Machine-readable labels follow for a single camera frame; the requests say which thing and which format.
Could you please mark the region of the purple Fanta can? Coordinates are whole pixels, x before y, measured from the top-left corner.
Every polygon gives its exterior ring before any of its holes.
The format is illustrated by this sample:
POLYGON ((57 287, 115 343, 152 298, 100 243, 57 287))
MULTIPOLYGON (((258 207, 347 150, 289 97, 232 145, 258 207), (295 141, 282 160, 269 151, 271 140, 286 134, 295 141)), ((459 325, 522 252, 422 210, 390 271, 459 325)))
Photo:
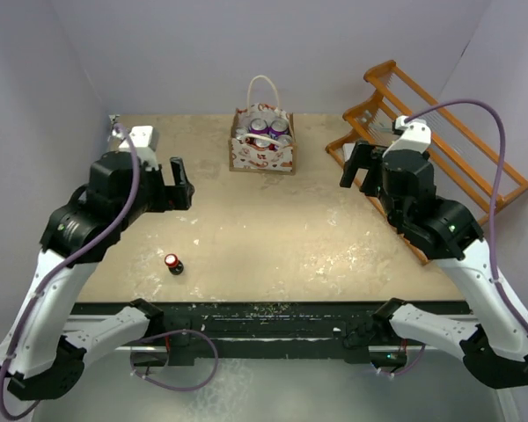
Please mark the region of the purple Fanta can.
POLYGON ((268 123, 262 118, 254 118, 250 121, 248 130, 251 134, 267 135, 268 123))

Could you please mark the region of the patterned canvas tote bag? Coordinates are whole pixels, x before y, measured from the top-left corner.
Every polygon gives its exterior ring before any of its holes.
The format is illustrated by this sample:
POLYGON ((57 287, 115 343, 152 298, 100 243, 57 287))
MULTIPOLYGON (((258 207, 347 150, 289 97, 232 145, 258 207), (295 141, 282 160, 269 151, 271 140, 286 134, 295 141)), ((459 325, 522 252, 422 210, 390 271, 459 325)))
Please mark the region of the patterned canvas tote bag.
POLYGON ((283 110, 279 92, 264 75, 248 84, 246 104, 236 110, 228 140, 230 171, 293 175, 297 169, 297 141, 293 114, 283 110), (272 105, 252 99, 253 86, 263 80, 274 94, 272 105))

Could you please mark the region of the red cola can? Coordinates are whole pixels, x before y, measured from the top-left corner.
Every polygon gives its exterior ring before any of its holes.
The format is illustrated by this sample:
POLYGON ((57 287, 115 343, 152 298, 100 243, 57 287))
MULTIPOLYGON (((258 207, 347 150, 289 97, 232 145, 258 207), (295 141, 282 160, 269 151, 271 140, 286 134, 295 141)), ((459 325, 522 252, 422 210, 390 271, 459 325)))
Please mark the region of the red cola can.
POLYGON ((235 138, 243 141, 246 138, 246 135, 249 133, 249 130, 247 127, 238 126, 234 130, 235 138))

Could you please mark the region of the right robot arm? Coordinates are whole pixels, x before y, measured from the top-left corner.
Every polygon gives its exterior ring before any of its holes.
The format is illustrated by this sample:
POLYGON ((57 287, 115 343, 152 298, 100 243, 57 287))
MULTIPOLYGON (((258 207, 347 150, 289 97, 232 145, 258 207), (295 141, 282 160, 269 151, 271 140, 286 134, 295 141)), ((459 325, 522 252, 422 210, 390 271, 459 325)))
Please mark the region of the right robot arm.
POLYGON ((492 389, 528 386, 528 310, 492 271, 490 246, 469 209, 437 194, 428 153, 357 142, 340 185, 351 187, 360 170, 361 192, 379 200, 388 223, 447 274, 476 317, 454 321, 391 299, 374 314, 375 337, 433 346, 492 389))

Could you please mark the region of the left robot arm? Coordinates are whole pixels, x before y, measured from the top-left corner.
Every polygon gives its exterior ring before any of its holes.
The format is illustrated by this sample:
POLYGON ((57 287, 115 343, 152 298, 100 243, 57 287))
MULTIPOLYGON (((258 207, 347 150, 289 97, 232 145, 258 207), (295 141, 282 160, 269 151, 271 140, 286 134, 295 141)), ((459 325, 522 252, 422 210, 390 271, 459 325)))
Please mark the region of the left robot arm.
POLYGON ((174 183, 160 164, 128 152, 108 152, 91 165, 89 180, 49 217, 32 285, 0 344, 0 392, 21 401, 54 400, 70 391, 94 361, 129 342, 157 343, 164 313, 136 299, 77 333, 63 328, 84 284, 144 213, 186 211, 194 186, 181 158, 170 160, 174 183))

